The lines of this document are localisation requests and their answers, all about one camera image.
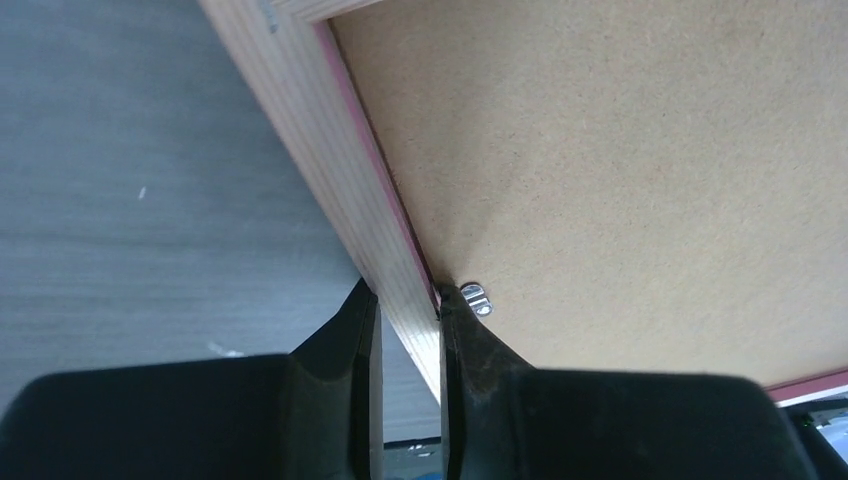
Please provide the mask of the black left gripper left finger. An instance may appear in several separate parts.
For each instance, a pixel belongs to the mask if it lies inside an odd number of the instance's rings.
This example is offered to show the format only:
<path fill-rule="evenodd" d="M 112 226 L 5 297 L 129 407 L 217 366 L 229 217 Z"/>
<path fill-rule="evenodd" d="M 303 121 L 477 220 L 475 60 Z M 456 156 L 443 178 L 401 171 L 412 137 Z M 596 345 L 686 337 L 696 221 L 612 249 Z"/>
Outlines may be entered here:
<path fill-rule="evenodd" d="M 377 479 L 380 318 L 355 285 L 283 354 L 54 373 L 1 419 L 5 479 Z"/>

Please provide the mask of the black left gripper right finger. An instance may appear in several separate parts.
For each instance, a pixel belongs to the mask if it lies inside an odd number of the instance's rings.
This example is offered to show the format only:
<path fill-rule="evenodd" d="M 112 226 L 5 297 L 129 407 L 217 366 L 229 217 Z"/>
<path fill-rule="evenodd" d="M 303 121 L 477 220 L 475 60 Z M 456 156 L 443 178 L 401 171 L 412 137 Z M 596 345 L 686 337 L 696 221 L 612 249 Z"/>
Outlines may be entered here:
<path fill-rule="evenodd" d="M 448 479 L 813 479 L 755 383 L 532 366 L 439 289 Z"/>

